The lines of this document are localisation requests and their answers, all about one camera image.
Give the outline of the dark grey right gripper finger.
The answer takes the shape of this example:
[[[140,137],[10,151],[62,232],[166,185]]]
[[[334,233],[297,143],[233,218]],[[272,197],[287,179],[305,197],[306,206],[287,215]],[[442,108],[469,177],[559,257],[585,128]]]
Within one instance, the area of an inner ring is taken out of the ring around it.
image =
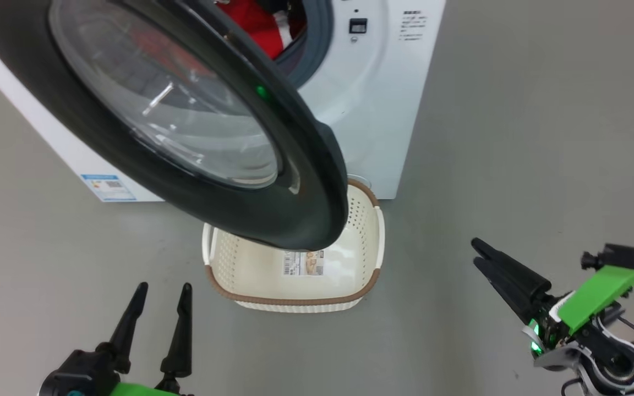
[[[551,281],[480,238],[473,238],[471,246],[478,254],[474,266],[500,288],[500,295],[512,301],[533,301],[551,290]]]
[[[509,308],[529,324],[536,318],[544,296],[544,277],[510,257],[501,260],[474,258],[474,266],[503,298]]]

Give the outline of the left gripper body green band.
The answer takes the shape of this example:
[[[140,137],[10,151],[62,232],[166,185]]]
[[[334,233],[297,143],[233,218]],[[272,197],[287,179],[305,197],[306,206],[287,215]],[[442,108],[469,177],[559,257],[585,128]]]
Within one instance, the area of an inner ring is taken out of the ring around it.
[[[141,385],[133,382],[126,382],[121,376],[121,380],[115,385],[109,395],[194,395],[183,393],[178,379],[174,375],[163,375],[162,379],[154,387]]]

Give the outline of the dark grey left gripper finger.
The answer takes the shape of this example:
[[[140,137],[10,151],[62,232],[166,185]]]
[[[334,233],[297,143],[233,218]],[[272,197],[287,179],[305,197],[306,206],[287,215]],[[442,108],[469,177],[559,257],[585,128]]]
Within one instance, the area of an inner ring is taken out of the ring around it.
[[[148,283],[139,283],[109,341],[96,346],[98,353],[106,353],[111,357],[111,368],[123,375],[130,373],[130,351],[133,345],[134,331],[144,310],[147,291]]]
[[[179,296],[178,320],[168,354],[161,363],[161,372],[168,380],[192,375],[192,292],[192,285],[186,283]]]

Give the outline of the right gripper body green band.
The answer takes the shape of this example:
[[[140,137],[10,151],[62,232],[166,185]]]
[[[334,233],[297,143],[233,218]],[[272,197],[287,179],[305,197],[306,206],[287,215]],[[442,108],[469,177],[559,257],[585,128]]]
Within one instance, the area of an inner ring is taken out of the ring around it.
[[[576,342],[593,358],[629,358],[629,347],[612,340],[603,321],[606,309],[632,288],[634,268],[626,267],[601,267],[566,295],[551,296],[546,294],[549,288],[543,288],[522,314],[532,356],[539,358]]]

